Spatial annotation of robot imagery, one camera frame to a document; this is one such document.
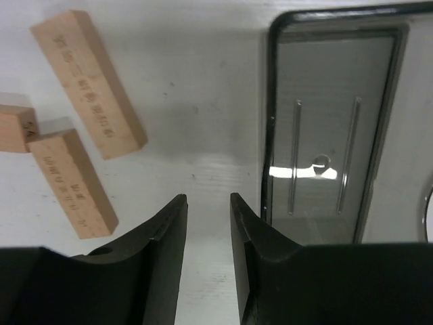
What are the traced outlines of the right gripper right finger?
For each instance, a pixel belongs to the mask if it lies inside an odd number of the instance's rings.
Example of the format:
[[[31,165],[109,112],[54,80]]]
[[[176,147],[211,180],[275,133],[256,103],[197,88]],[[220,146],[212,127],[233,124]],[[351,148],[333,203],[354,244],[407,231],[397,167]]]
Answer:
[[[300,245],[230,196],[242,324],[431,324],[432,245]]]

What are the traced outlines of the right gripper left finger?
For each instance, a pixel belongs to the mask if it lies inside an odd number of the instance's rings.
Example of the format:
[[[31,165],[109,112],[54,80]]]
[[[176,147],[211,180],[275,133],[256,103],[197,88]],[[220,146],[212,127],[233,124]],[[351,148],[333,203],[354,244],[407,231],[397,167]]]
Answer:
[[[2,324],[173,324],[187,197],[87,255],[1,249]]]

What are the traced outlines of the smoky transparent plastic box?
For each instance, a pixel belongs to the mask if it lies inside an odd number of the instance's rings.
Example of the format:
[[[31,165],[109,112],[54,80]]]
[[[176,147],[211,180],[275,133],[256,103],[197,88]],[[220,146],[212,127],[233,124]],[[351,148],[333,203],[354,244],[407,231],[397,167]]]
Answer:
[[[432,2],[286,12],[268,33],[261,217],[307,244],[432,241]]]

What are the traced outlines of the wood block one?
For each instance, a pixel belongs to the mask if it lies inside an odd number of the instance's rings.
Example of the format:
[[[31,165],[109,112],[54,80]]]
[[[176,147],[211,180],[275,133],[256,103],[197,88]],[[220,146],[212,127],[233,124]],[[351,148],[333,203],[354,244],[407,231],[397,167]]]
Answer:
[[[136,152],[147,135],[104,44],[81,10],[68,10],[30,31],[106,160]]]

